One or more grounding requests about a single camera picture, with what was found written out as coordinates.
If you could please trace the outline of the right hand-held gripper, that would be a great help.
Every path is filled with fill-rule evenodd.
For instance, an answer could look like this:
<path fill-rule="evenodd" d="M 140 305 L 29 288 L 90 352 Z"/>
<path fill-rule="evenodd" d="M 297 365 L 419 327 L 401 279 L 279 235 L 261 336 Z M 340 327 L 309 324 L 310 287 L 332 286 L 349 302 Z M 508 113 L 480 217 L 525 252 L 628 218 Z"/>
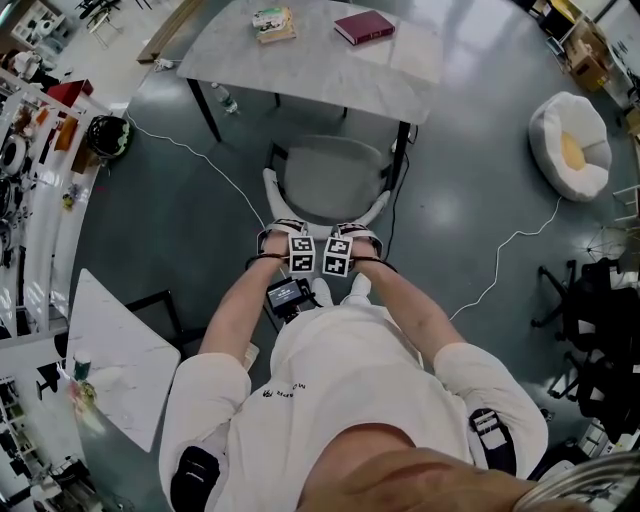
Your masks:
<path fill-rule="evenodd" d="M 382 254 L 381 240 L 365 225 L 348 222 L 337 224 L 326 240 L 322 273 L 329 276 L 347 276 L 353 267 L 352 249 L 355 239 L 367 239 L 372 243 L 376 255 Z"/>

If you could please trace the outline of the grey round chair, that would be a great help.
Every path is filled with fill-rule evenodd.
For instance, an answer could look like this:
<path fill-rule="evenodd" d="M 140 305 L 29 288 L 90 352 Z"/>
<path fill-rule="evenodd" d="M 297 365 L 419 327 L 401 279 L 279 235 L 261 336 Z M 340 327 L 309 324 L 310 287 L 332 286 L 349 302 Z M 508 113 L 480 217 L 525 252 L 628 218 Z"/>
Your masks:
<path fill-rule="evenodd" d="M 317 240 L 340 223 L 369 225 L 391 197 L 392 165 L 377 149 L 336 136 L 306 135 L 269 146 L 263 179 L 276 219 L 304 222 Z"/>

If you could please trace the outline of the person's left forearm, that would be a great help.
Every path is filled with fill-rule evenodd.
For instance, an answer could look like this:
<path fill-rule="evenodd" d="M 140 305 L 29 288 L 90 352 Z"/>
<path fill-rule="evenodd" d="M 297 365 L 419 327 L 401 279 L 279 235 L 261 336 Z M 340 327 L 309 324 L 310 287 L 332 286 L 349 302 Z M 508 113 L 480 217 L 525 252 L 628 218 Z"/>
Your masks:
<path fill-rule="evenodd" d="M 259 258 L 243 273 L 221 300 L 198 354 L 222 353 L 244 364 L 266 290 L 281 264 L 280 259 Z"/>

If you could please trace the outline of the small black waist monitor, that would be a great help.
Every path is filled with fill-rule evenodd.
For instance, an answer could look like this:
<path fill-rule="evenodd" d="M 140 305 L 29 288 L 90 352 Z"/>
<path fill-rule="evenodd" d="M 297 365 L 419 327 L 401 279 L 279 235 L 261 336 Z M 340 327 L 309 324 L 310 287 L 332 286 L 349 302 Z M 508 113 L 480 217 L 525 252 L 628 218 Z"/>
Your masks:
<path fill-rule="evenodd" d="M 291 322 L 298 316 L 301 305 L 314 301 L 308 280 L 292 277 L 269 286 L 266 298 L 272 314 L 285 323 Z"/>

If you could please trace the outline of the person's white trousers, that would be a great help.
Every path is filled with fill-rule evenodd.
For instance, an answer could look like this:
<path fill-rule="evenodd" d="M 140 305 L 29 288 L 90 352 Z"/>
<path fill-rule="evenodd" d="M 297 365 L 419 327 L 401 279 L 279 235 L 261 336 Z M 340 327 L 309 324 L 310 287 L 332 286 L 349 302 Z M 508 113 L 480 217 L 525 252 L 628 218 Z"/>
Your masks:
<path fill-rule="evenodd" d="M 333 301 L 331 296 L 322 296 L 317 299 L 317 302 L 322 307 L 333 307 L 336 306 L 336 303 Z M 362 295 L 353 295 L 350 294 L 346 296 L 340 303 L 339 306 L 358 306 L 358 307 L 370 307 L 372 305 L 371 301 L 367 296 Z"/>

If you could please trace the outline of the tan paperback book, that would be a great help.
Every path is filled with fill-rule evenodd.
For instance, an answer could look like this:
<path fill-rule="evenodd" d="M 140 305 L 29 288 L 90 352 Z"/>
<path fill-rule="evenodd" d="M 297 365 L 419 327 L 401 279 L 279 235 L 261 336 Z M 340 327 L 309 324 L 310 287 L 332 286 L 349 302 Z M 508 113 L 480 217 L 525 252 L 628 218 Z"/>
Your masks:
<path fill-rule="evenodd" d="M 262 44 L 294 39 L 296 37 L 297 33 L 290 19 L 266 23 L 260 26 L 256 33 L 256 39 Z"/>

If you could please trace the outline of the dark red hardcover book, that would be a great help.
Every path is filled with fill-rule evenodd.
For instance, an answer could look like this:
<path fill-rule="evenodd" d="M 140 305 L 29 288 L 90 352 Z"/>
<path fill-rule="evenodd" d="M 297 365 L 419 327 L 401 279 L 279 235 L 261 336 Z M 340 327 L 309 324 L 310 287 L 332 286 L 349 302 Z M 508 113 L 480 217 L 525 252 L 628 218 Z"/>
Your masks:
<path fill-rule="evenodd" d="M 338 19 L 334 29 L 352 46 L 391 36 L 395 26 L 375 10 L 369 10 Z"/>

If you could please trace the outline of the brown cardboard tray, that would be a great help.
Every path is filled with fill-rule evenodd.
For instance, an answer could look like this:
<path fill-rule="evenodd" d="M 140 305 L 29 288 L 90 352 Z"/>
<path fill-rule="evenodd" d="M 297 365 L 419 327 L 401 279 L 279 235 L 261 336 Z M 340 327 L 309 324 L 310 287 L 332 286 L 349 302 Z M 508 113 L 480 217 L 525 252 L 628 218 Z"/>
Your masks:
<path fill-rule="evenodd" d="M 71 170 L 76 174 L 84 174 L 88 169 L 98 166 L 101 159 L 92 150 L 78 151 Z"/>

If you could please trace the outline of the small flower bouquet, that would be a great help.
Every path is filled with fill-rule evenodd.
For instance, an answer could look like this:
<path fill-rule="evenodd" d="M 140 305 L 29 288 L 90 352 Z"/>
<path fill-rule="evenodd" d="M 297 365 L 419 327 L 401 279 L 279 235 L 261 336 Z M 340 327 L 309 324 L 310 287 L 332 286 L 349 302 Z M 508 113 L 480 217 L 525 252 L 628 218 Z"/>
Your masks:
<path fill-rule="evenodd" d="M 95 388 L 86 380 L 71 380 L 68 386 L 68 396 L 71 399 L 74 413 L 80 417 L 90 410 L 95 403 Z"/>

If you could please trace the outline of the orange box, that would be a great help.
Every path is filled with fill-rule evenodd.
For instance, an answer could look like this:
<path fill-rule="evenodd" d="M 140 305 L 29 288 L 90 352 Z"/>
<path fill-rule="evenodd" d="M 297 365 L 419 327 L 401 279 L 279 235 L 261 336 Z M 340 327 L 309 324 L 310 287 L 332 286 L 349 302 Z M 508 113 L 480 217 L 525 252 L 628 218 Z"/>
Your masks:
<path fill-rule="evenodd" d="M 71 147 L 74 134 L 78 126 L 78 120 L 74 117 L 67 116 L 61 123 L 59 135 L 56 140 L 55 151 L 68 151 Z"/>

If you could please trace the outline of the white folding rack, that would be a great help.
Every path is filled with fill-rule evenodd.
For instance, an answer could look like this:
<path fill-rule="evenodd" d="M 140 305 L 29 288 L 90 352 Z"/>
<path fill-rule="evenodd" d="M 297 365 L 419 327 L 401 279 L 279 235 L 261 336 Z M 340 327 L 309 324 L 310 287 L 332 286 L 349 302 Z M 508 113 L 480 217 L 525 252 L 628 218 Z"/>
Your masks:
<path fill-rule="evenodd" d="M 617 259 L 629 244 L 640 244 L 640 184 L 614 191 L 611 196 L 622 214 L 602 226 L 587 244 L 586 254 L 593 262 Z"/>

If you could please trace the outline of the red box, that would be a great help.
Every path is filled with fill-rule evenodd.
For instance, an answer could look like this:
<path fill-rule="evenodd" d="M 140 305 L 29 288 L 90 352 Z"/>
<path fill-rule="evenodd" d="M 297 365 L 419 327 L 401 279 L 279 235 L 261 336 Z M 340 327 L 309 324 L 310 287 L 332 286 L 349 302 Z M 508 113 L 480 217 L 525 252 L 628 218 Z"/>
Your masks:
<path fill-rule="evenodd" d="M 81 94 L 90 96 L 94 87 L 89 80 L 76 80 L 50 87 L 46 94 L 67 107 L 72 107 Z"/>

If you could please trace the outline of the brown cardboard box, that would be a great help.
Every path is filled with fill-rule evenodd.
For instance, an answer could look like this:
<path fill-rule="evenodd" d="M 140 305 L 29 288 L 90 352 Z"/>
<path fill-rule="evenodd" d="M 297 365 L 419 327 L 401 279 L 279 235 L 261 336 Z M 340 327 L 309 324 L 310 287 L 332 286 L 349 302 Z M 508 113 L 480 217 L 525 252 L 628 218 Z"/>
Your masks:
<path fill-rule="evenodd" d="M 596 92 L 609 80 L 609 49 L 604 33 L 591 21 L 581 21 L 565 41 L 570 74 L 584 90 Z"/>

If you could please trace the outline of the black metal table frame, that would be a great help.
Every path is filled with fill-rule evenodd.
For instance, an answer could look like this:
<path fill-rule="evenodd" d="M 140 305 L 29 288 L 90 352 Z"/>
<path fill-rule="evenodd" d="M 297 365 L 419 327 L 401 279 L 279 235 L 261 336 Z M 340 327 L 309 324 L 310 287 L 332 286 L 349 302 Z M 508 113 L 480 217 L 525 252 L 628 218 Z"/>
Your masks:
<path fill-rule="evenodd" d="M 173 301 L 171 291 L 168 289 L 140 298 L 125 305 L 132 313 L 137 314 L 140 311 L 154 308 L 161 304 L 163 311 L 171 325 L 171 334 L 164 336 L 164 339 L 175 349 L 178 350 L 180 361 L 189 358 L 185 348 L 194 342 L 201 342 L 206 328 L 185 328 L 179 318 L 178 311 Z"/>

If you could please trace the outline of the metal frame stool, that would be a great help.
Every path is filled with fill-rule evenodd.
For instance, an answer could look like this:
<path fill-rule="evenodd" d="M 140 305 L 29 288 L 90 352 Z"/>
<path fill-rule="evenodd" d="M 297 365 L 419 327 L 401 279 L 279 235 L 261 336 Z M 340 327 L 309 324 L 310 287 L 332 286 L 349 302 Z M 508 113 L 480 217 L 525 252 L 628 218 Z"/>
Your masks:
<path fill-rule="evenodd" d="M 109 27 L 117 34 L 123 33 L 123 29 L 115 26 L 112 22 L 111 15 L 113 10 L 113 7 L 103 7 L 93 14 L 87 23 L 88 33 L 97 40 L 102 49 L 109 47 L 109 43 L 102 37 L 100 32 L 103 27 Z"/>

